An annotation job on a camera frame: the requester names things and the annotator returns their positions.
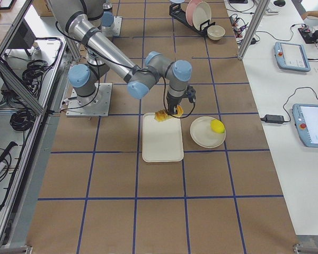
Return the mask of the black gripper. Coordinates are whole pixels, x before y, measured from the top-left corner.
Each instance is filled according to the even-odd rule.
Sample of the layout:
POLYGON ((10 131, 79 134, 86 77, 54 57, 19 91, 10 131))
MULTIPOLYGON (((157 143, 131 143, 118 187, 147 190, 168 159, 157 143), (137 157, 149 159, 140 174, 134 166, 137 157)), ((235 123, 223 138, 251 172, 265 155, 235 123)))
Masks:
POLYGON ((182 97, 174 97, 171 95, 167 95, 166 100, 167 100, 167 107, 166 107, 167 114, 178 114, 177 107, 181 103, 182 97))

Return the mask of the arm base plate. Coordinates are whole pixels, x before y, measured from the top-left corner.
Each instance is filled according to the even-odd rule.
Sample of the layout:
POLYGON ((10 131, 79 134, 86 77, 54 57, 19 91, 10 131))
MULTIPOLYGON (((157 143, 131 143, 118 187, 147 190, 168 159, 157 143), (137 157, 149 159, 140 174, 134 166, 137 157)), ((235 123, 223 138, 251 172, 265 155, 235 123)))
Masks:
POLYGON ((110 32, 103 32, 102 33, 106 37, 119 37, 121 31, 121 24, 122 24, 122 17, 121 16, 114 16, 114 26, 110 32))
POLYGON ((69 101, 67 117, 107 117, 109 115, 112 83, 95 83, 96 90, 89 97, 77 96, 72 89, 75 99, 69 101))

